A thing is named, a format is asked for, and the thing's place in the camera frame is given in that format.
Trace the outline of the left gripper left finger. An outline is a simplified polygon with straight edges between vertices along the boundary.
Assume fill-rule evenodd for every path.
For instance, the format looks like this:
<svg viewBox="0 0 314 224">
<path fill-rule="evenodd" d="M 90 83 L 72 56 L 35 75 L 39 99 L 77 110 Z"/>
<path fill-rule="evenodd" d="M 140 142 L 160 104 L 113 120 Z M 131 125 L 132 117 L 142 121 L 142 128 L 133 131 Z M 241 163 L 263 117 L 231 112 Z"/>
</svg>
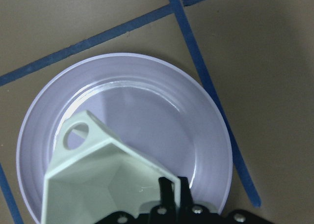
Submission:
<svg viewBox="0 0 314 224">
<path fill-rule="evenodd" d="M 174 224 L 176 222 L 176 205 L 172 182 L 161 177 L 158 179 L 160 188 L 160 204 L 153 207 L 149 214 L 150 224 Z"/>
</svg>

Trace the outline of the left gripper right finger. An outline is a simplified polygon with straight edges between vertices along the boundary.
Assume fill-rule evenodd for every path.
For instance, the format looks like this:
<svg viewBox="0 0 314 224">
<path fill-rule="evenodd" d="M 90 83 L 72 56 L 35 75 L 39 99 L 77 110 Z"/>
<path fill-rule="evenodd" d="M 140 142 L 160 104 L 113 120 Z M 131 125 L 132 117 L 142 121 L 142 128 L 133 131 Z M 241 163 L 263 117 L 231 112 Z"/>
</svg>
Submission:
<svg viewBox="0 0 314 224">
<path fill-rule="evenodd" d="M 209 209 L 195 203 L 189 188 L 188 178 L 179 176 L 181 201 L 178 214 L 179 224 L 209 224 Z"/>
</svg>

